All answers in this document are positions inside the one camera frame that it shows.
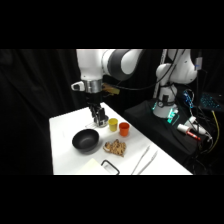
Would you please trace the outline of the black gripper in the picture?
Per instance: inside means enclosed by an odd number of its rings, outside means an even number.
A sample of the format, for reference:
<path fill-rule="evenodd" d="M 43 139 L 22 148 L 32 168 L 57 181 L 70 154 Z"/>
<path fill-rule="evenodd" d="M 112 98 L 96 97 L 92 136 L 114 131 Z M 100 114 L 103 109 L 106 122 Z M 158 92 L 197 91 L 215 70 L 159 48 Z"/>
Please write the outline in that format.
<path fill-rule="evenodd" d="M 97 124 L 103 126 L 106 123 L 105 110 L 102 107 L 99 107 L 102 102 L 102 93 L 87 93 L 86 100 L 87 105 L 90 107 L 93 121 L 96 122 L 97 118 Z"/>

